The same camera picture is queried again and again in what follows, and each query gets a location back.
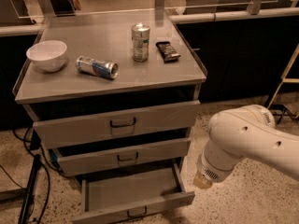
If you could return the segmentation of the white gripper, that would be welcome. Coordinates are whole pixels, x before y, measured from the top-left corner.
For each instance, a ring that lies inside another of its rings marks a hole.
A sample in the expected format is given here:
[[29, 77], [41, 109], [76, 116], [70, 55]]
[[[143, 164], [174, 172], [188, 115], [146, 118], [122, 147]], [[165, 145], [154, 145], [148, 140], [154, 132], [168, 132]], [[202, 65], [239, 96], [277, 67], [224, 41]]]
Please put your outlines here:
[[210, 189], [212, 183], [224, 181], [242, 160], [242, 156], [228, 153], [208, 140], [198, 157], [197, 173], [192, 183], [199, 189]]

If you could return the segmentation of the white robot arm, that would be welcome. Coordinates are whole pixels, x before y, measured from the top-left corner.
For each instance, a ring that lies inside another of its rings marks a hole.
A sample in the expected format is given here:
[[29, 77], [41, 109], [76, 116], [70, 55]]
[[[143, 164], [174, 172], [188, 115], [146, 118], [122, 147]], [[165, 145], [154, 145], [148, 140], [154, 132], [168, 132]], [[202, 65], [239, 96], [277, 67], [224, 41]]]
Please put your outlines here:
[[299, 136], [277, 130], [267, 108], [245, 105], [223, 110], [210, 119], [193, 184], [207, 189], [220, 183], [245, 158], [299, 180]]

